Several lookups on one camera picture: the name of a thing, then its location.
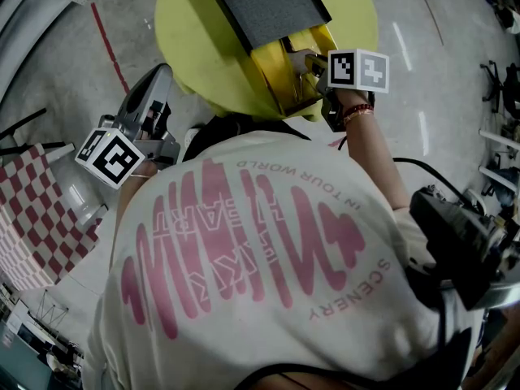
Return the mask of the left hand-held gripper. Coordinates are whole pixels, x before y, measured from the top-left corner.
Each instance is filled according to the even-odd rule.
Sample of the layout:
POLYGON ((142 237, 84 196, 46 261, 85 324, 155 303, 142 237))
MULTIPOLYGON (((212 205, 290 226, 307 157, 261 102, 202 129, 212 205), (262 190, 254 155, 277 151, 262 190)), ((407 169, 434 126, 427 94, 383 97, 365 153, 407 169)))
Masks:
POLYGON ((159 170, 176 164, 180 144, 167 129, 172 69, 161 63, 132 87, 115 115, 102 115, 79 148, 78 164, 113 189, 151 161, 159 170))

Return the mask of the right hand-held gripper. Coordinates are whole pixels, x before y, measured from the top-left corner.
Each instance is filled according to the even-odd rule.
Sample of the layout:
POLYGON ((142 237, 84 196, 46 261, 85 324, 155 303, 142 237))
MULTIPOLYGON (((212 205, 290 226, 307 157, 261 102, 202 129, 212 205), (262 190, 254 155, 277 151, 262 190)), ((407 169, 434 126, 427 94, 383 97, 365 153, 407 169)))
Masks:
POLYGON ((377 93, 389 92, 389 57, 367 50, 330 50, 327 56, 311 53, 305 56, 307 71, 318 78, 316 89, 323 98, 322 117, 333 132, 345 130, 345 113, 336 93, 347 89, 364 93, 367 101, 353 106, 352 112, 375 106, 377 93))

